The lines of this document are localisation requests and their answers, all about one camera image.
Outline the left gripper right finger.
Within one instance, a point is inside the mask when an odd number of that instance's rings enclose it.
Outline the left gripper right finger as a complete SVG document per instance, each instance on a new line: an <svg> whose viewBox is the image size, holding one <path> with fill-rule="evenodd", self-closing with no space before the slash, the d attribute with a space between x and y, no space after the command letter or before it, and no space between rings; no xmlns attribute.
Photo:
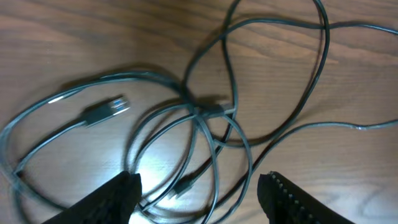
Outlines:
<svg viewBox="0 0 398 224"><path fill-rule="evenodd" d="M257 198L272 224L353 224L282 174L261 174Z"/></svg>

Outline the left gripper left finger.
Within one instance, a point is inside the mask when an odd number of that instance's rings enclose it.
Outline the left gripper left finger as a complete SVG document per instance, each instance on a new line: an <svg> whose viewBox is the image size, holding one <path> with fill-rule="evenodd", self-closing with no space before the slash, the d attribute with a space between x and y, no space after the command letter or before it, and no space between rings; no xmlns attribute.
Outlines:
<svg viewBox="0 0 398 224"><path fill-rule="evenodd" d="M141 175L123 171L43 224L128 224L141 196Z"/></svg>

